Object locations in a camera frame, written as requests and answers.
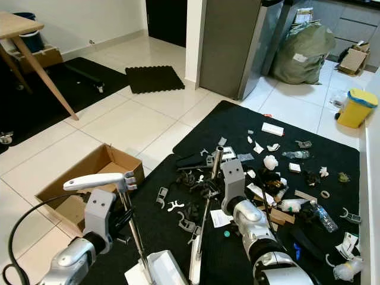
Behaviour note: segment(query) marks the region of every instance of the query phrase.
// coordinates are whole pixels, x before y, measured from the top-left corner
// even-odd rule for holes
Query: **wooden table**
[[[50,79],[50,77],[47,75],[40,63],[37,61],[37,59],[34,58],[28,47],[19,37],[19,35],[21,34],[41,30],[42,28],[42,23],[19,17],[8,12],[0,11],[0,39],[11,39],[15,43],[20,52],[29,61],[30,65],[37,72],[37,74],[40,76],[40,78],[43,80],[46,86],[50,89],[50,91],[54,94],[54,96],[58,99],[58,101],[67,110],[67,112],[69,112],[75,120],[79,120],[78,116],[71,109],[70,105],[67,103],[61,92],[59,92],[54,82]],[[18,80],[20,80],[22,85],[24,85],[25,89],[31,94],[32,90],[26,83],[18,68],[15,66],[15,63],[10,58],[9,54],[7,54],[7,52],[1,45],[0,55],[8,64],[8,66],[12,69],[14,75],[18,78]]]

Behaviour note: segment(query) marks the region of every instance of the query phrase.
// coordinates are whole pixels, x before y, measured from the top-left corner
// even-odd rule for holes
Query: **green sack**
[[[273,76],[289,84],[317,84],[324,58],[334,47],[333,33],[319,21],[296,25],[274,58]]]

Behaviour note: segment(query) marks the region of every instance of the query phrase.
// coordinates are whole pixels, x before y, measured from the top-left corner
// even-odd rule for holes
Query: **blue bin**
[[[36,20],[36,16],[33,13],[28,12],[21,12],[21,13],[14,13],[17,16],[29,19],[29,20]],[[40,31],[34,31],[32,33],[28,34],[21,34],[20,38],[24,41],[26,46],[29,48],[30,52],[38,52],[43,49],[43,42],[41,39]]]

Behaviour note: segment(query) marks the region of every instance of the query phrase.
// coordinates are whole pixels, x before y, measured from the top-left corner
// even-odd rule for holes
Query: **yellow container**
[[[338,123],[350,128],[358,128],[377,105],[376,95],[353,88],[347,93],[347,100],[339,110]]]

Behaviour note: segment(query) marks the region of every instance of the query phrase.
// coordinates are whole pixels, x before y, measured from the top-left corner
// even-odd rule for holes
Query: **stainless steel refrigerator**
[[[283,0],[207,0],[199,86],[236,100],[256,87]]]

